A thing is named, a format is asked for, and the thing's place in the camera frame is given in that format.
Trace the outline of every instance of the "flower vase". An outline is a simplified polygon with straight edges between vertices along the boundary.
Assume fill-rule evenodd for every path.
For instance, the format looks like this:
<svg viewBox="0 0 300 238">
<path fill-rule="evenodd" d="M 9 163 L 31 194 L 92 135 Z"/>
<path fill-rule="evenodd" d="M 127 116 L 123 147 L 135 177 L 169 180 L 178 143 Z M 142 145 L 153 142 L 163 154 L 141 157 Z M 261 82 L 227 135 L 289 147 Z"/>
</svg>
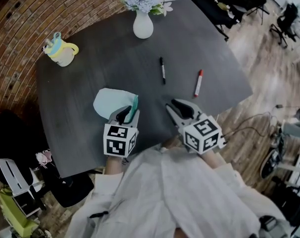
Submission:
<svg viewBox="0 0 300 238">
<path fill-rule="evenodd" d="M 140 10 L 136 10 L 136 12 L 134 33 L 140 39 L 149 38 L 153 33 L 153 23 L 147 13 Z"/>
</svg>

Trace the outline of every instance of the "black marker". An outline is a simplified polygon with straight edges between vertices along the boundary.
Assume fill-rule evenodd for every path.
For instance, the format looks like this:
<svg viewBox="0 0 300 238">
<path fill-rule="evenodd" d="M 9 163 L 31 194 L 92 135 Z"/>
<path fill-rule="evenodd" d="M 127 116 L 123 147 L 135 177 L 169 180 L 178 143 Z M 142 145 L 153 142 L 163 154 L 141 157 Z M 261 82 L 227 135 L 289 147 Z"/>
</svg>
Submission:
<svg viewBox="0 0 300 238">
<path fill-rule="evenodd" d="M 160 57 L 160 65 L 162 69 L 163 84 L 165 84 L 165 70 L 164 70 L 163 57 Z"/>
</svg>

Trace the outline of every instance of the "white shirt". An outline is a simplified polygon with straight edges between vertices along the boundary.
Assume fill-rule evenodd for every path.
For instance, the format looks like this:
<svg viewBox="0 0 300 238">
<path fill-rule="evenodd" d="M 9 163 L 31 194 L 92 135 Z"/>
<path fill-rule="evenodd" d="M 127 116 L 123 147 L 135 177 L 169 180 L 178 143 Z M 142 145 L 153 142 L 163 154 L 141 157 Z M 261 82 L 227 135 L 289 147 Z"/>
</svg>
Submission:
<svg viewBox="0 0 300 238">
<path fill-rule="evenodd" d="M 109 214 L 90 223 L 103 211 Z M 258 235 L 263 215 L 284 220 L 269 199 L 241 186 L 230 164 L 215 171 L 184 148 L 148 149 L 124 176 L 96 177 L 65 237 L 173 238 L 180 227 L 189 238 L 248 238 Z"/>
</svg>

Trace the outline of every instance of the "dark gray table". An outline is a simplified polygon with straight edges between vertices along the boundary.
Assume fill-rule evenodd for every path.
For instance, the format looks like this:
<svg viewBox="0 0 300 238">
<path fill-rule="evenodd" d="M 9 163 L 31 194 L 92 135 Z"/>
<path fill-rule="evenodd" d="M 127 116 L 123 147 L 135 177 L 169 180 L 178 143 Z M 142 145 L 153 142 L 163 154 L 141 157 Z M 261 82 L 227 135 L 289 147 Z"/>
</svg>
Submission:
<svg viewBox="0 0 300 238">
<path fill-rule="evenodd" d="M 150 16 L 154 33 L 146 40 L 133 33 L 136 13 L 124 12 L 70 37 L 67 41 L 80 52 L 69 66 L 59 67 L 47 56 L 37 62 L 42 122 L 62 177 L 105 164 L 102 134 L 107 121 L 93 108 L 101 88 L 139 95 L 135 152 L 177 134 L 165 111 L 172 98 L 193 101 L 216 115 L 252 94 L 233 53 L 207 17 L 190 0 L 174 1 L 172 7 L 166 17 Z M 200 69 L 204 76 L 194 99 Z"/>
</svg>

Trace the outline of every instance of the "cup handle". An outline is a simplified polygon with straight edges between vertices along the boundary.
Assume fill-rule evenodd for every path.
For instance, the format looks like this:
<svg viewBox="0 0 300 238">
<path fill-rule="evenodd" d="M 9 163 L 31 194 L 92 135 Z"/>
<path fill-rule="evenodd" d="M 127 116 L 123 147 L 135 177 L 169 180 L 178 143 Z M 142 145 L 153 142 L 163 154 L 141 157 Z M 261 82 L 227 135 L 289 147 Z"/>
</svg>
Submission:
<svg viewBox="0 0 300 238">
<path fill-rule="evenodd" d="M 76 46 L 73 43 L 64 43 L 64 47 L 66 47 L 66 48 L 72 48 L 74 50 L 74 52 L 73 52 L 74 56 L 79 52 L 78 46 Z"/>
</svg>

